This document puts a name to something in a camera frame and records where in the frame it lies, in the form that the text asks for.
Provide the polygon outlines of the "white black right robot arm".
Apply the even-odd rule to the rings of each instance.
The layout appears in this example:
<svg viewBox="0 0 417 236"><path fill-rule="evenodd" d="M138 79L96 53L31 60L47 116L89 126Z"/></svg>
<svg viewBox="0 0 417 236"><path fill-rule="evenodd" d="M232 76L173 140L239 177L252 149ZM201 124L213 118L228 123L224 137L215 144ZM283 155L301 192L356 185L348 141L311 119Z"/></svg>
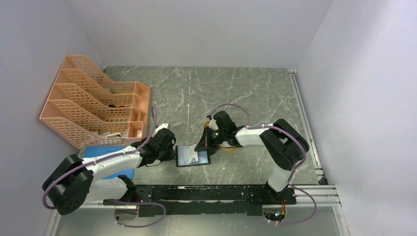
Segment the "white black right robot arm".
<svg viewBox="0 0 417 236"><path fill-rule="evenodd" d="M309 144L286 120L272 124L237 126L225 111L209 116L195 151L214 154L220 148L235 149L250 146L266 148L274 161L274 169L266 182L266 199L276 204L284 197L296 168L306 160Z"/></svg>

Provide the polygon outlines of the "orange oval tray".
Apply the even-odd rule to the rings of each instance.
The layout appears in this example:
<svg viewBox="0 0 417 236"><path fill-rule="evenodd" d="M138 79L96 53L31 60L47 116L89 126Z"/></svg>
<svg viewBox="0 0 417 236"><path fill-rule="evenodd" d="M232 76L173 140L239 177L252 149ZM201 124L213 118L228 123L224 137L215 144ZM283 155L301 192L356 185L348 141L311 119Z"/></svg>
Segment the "orange oval tray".
<svg viewBox="0 0 417 236"><path fill-rule="evenodd" d="M210 125L210 121L206 121L203 124L203 128L209 127L209 125ZM226 146L223 146L222 144L219 144L218 149L225 151L225 152L232 152L236 149L236 147L235 146L226 147Z"/></svg>

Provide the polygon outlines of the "black leather card holder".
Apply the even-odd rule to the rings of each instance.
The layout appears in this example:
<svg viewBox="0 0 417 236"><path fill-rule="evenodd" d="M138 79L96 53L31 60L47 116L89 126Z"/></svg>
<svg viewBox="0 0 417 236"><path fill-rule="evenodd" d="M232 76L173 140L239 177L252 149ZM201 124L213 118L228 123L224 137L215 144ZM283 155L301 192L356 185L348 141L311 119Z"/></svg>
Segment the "black leather card holder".
<svg viewBox="0 0 417 236"><path fill-rule="evenodd" d="M196 145L188 145L188 146L190 146L191 155L192 156L197 155L199 157L199 163L198 164L189 164L187 166L179 166L178 165L178 160L177 160L177 149L178 149L178 146L176 146L176 148L175 148L176 167L192 167L192 166L210 165L211 164L210 154L208 152L206 152L206 151L196 152L196 151L194 151L194 148L195 148Z"/></svg>

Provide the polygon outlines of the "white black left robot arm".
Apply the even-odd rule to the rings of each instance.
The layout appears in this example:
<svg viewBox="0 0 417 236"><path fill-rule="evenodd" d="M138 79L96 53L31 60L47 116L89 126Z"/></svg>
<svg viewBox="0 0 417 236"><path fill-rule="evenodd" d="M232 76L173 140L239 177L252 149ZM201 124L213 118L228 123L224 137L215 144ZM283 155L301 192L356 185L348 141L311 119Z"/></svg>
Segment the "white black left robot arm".
<svg viewBox="0 0 417 236"><path fill-rule="evenodd" d="M143 203L130 178L118 175L109 179L108 176L172 160L175 143L175 134L163 127L158 128L154 136L107 155L90 158L69 155L43 183L42 203L60 215L70 214L84 203L100 200L125 205Z"/></svg>

